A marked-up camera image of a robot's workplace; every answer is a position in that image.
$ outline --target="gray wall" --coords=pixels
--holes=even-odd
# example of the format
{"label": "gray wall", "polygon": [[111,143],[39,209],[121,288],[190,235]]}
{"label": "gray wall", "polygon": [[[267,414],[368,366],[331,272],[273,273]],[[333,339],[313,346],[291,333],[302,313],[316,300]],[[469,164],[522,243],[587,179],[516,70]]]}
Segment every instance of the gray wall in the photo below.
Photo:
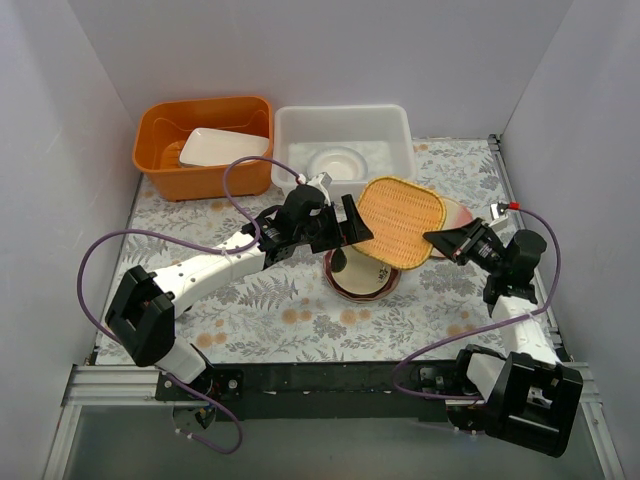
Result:
{"label": "gray wall", "polygon": [[571,0],[70,0],[134,119],[170,99],[398,103],[414,135],[501,133]]}
{"label": "gray wall", "polygon": [[505,154],[520,202],[557,228],[556,316],[591,365],[628,478],[640,477],[639,138],[640,3],[576,1],[509,122]]}
{"label": "gray wall", "polygon": [[[75,274],[126,221],[133,125],[66,1],[0,0],[0,56],[0,478],[34,479],[71,364],[91,351]],[[91,265],[94,312],[117,249]]]}

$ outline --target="orange plastic container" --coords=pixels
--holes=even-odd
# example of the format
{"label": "orange plastic container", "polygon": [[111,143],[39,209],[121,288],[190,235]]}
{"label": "orange plastic container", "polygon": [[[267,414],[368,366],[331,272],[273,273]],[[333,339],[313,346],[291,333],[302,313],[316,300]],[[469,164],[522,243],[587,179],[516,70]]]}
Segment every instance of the orange plastic container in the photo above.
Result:
{"label": "orange plastic container", "polygon": [[[223,197],[225,166],[181,167],[180,152],[191,132],[217,128],[269,139],[264,156],[273,153],[271,104],[261,97],[229,97],[161,103],[142,116],[133,163],[170,201]],[[259,195],[271,185],[271,164],[240,164],[229,175],[232,195]]]}

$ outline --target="floral tablecloth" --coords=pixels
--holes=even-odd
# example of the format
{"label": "floral tablecloth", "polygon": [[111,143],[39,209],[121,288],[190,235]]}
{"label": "floral tablecloth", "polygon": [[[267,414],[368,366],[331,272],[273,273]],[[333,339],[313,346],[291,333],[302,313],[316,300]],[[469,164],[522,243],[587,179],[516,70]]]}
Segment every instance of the floral tablecloth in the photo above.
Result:
{"label": "floral tablecloth", "polygon": [[[486,141],[416,140],[418,183],[488,217],[489,205],[505,193]],[[252,214],[282,203],[272,187],[264,195],[240,198]],[[171,203],[145,178],[134,206],[132,228],[216,245],[246,223],[225,200]],[[515,224],[502,232],[508,238]],[[122,274],[141,264],[148,271],[179,263],[195,253],[142,236],[123,246],[111,294]],[[475,265],[459,267],[429,260],[405,272],[397,289],[377,302],[359,305],[334,293],[321,271],[322,255],[308,247],[259,274],[218,289],[176,320],[176,333],[213,363],[399,360],[449,335],[490,323],[481,295],[486,275]],[[470,339],[501,349],[497,332]],[[455,358],[462,340],[432,352]],[[108,338],[98,340],[96,363],[131,364]]]}

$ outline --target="yellow woven tray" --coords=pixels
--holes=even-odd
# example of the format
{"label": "yellow woven tray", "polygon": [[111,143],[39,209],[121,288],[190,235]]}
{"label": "yellow woven tray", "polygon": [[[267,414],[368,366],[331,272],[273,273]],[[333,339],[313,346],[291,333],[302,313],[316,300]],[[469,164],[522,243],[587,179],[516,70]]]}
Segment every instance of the yellow woven tray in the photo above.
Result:
{"label": "yellow woven tray", "polygon": [[399,270],[417,268],[429,258],[433,246],[422,234],[442,229],[446,217],[435,192],[396,177],[369,182],[358,212],[374,238],[353,248]]}

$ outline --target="white plastic container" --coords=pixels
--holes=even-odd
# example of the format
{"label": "white plastic container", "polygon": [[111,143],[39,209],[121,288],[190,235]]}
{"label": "white plastic container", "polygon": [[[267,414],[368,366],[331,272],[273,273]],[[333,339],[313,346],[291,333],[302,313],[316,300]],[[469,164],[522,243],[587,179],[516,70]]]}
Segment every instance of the white plastic container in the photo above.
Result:
{"label": "white plastic container", "polygon": [[[274,137],[273,158],[305,175],[310,160],[333,147],[347,147],[364,157],[367,169],[363,179],[333,179],[329,194],[334,201],[346,194],[357,200],[369,180],[376,177],[416,179],[407,112],[398,105],[283,107],[275,115]],[[293,176],[275,166],[271,180],[285,195],[296,187]]]}

